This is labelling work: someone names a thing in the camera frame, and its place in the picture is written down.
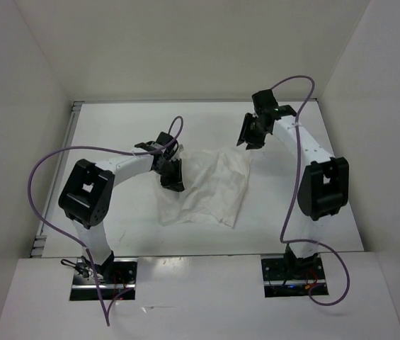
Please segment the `white skirt cloth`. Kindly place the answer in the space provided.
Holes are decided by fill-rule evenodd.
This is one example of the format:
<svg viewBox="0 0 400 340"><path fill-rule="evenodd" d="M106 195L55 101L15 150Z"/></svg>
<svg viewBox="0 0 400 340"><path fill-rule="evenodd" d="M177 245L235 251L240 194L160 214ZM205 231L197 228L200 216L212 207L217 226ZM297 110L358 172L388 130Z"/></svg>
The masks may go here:
<svg viewBox="0 0 400 340"><path fill-rule="evenodd" d="M248 188L251 153L236 147L183 151L181 161L184 191L170 191L154 180L159 224L233 228Z"/></svg>

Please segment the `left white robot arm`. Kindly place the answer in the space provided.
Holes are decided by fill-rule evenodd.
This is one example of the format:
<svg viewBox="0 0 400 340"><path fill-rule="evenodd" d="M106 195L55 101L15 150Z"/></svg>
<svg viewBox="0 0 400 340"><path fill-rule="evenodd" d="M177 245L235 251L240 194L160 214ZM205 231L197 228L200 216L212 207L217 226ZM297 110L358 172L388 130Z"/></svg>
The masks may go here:
<svg viewBox="0 0 400 340"><path fill-rule="evenodd" d="M129 154L99 162L80 159L75 163L58 204L72 221L82 243L85 267L98 283L108 282L114 274L115 256L104 227L114 187L153 171L163 188L175 193L185 190L179 143L162 147L170 139L163 133L156 141L136 144Z"/></svg>

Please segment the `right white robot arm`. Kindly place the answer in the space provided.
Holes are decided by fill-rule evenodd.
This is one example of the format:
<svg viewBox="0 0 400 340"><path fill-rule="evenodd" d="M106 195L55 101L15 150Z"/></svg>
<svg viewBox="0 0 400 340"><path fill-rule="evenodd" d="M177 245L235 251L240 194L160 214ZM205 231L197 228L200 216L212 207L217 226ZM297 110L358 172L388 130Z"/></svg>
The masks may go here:
<svg viewBox="0 0 400 340"><path fill-rule="evenodd" d="M326 229L333 216L348 203L349 163L327 152L303 127L291 106L267 113L247 113L238 145L260 149L271 134L296 159L295 193L282 225L286 279L298 279L315 264Z"/></svg>

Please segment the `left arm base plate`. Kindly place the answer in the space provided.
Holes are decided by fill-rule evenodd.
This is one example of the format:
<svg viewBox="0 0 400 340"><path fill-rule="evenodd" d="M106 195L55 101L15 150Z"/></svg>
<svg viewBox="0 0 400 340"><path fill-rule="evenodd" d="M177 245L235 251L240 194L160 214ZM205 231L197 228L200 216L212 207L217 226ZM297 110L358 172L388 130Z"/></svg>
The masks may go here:
<svg viewBox="0 0 400 340"><path fill-rule="evenodd" d="M74 269L70 301L95 301L98 300L96 283L93 271L87 269L84 259L78 258L75 262L63 259L65 266ZM104 300L112 300L122 291L125 294L119 300L134 300L135 284L137 280L137 258L115 258L111 273L107 278L98 275L99 288Z"/></svg>

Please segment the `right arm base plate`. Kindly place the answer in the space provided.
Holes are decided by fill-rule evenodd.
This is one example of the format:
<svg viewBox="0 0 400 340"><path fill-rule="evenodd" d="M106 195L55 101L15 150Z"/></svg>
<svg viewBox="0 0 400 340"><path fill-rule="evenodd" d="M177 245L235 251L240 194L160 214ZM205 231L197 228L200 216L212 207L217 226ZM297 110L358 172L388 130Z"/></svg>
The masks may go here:
<svg viewBox="0 0 400 340"><path fill-rule="evenodd" d="M288 271L282 255L261 258L263 287L266 298L291 298L312 295L328 295L326 276L321 258L297 272Z"/></svg>

